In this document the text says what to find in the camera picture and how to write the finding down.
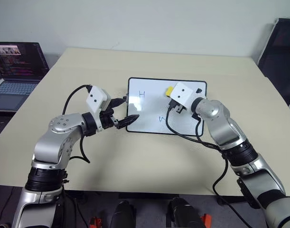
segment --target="white table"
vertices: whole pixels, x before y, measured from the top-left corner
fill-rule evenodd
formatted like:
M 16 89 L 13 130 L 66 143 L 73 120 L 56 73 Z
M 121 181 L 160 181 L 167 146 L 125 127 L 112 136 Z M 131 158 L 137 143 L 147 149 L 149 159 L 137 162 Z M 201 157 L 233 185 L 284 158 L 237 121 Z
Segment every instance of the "white table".
M 0 184 L 26 183 L 37 140 L 76 87 L 97 85 L 123 97 L 132 76 L 205 80 L 207 97 L 225 104 L 290 195 L 290 110 L 250 58 L 82 48 L 65 51 L 0 135 Z M 87 112 L 86 97 L 78 92 L 66 113 Z M 118 119 L 125 114 L 124 105 L 115 109 Z M 204 131 L 203 140 L 212 142 Z M 66 189 L 213 194 L 224 169 L 218 152 L 172 135 L 107 129 L 85 138 L 84 151 L 91 163 L 70 161 Z M 79 154 L 76 143 L 72 156 Z M 229 170 L 220 194 L 241 195 L 236 179 Z

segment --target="whiteboard frame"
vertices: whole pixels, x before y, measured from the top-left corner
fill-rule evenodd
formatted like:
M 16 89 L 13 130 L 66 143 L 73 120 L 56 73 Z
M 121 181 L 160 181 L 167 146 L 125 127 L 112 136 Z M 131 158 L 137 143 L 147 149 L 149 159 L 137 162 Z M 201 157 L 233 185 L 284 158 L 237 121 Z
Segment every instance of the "whiteboard frame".
M 146 80 L 162 80 L 162 81 L 177 81 L 177 82 L 203 82 L 205 83 L 205 96 L 207 97 L 207 82 L 206 81 L 201 81 L 201 80 L 177 80 L 177 79 L 164 79 L 164 78 L 147 78 L 147 77 L 130 77 L 128 79 L 128 92 L 127 92 L 127 114 L 128 116 L 128 109 L 129 109 L 129 85 L 130 85 L 130 79 L 146 79 Z M 204 134 L 204 120 L 202 119 L 203 122 L 203 128 L 202 128 L 202 133 L 199 135 L 199 137 L 203 136 Z M 156 133 L 156 132 L 138 132 L 138 131 L 129 131 L 128 126 L 126 126 L 126 131 L 127 132 L 132 132 L 132 133 L 149 133 L 149 134 L 168 134 L 168 135 L 176 135 L 174 133 Z M 191 136 L 191 137 L 196 137 L 195 135 L 192 134 L 184 134 L 185 136 Z

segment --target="yellow object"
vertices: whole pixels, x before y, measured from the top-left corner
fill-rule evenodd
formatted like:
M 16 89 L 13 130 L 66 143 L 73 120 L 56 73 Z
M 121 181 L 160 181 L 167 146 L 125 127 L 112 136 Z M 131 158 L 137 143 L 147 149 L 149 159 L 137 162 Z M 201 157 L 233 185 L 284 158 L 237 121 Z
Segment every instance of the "yellow object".
M 173 87 L 170 86 L 170 87 L 167 89 L 167 91 L 166 91 L 166 96 L 170 97 L 170 94 L 171 94 L 172 90 L 173 90 Z

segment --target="laptop screen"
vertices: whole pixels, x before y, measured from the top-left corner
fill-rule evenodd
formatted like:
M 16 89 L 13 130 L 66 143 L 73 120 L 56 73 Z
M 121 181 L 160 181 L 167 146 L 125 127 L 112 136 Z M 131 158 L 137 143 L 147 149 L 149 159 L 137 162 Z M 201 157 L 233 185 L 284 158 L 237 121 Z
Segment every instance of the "laptop screen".
M 40 81 L 48 71 L 39 43 L 0 42 L 0 73 L 4 79 Z

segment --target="red object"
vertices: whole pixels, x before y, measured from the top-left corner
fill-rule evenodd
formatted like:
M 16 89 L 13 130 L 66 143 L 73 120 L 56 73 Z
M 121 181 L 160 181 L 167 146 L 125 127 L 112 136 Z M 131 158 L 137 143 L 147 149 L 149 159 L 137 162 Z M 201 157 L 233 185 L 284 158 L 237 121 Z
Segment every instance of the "red object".
M 90 219 L 90 226 L 89 228 L 103 228 L 102 226 L 102 219 L 98 217 L 92 217 Z
M 202 219 L 206 228 L 211 228 L 211 220 L 212 220 L 211 215 L 204 214 L 204 216 L 201 216 L 201 219 Z

